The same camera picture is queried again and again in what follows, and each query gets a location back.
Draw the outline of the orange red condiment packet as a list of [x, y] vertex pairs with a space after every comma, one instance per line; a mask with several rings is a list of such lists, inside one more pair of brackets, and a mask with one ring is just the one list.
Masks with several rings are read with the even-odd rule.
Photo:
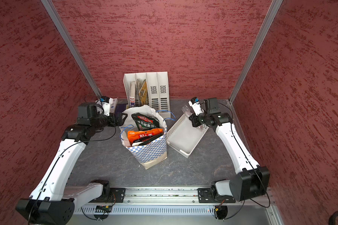
[[146, 131], [129, 131], [127, 133], [127, 138], [130, 144], [137, 142], [144, 142], [152, 137], [159, 137], [163, 134], [163, 129], [154, 128]]

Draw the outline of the black red condiment packet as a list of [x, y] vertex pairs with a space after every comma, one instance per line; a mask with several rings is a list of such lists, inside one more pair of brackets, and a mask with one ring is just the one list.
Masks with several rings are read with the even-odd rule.
[[131, 117], [137, 125], [139, 131], [146, 131], [160, 127], [160, 123], [155, 117], [141, 113], [133, 113]]

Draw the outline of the checkered paper bag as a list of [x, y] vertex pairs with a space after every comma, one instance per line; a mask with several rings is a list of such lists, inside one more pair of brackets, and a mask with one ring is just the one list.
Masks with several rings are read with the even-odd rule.
[[167, 158], [167, 120], [176, 117], [168, 110], [155, 110], [147, 105], [123, 112], [127, 116], [120, 126], [122, 145], [147, 170]]

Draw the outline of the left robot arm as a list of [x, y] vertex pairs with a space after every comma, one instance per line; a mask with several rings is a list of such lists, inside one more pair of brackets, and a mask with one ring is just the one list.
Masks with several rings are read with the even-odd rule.
[[109, 102], [86, 102], [78, 106], [75, 124], [68, 126], [51, 165], [27, 199], [20, 199], [16, 211], [28, 224], [65, 225], [74, 211], [90, 201], [111, 200], [109, 181], [94, 180], [71, 194], [65, 193], [69, 176], [79, 156], [105, 127], [120, 127], [128, 115], [111, 113]]

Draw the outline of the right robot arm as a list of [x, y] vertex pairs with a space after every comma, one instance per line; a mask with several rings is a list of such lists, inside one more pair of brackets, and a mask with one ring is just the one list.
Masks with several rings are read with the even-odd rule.
[[194, 114], [189, 116], [193, 127], [205, 125], [212, 128], [224, 144], [235, 168], [235, 177], [214, 184], [214, 195], [231, 196], [236, 201], [253, 200], [267, 194], [270, 172], [253, 158], [234, 125], [233, 116], [220, 109], [216, 98], [201, 103], [197, 97], [189, 100]]

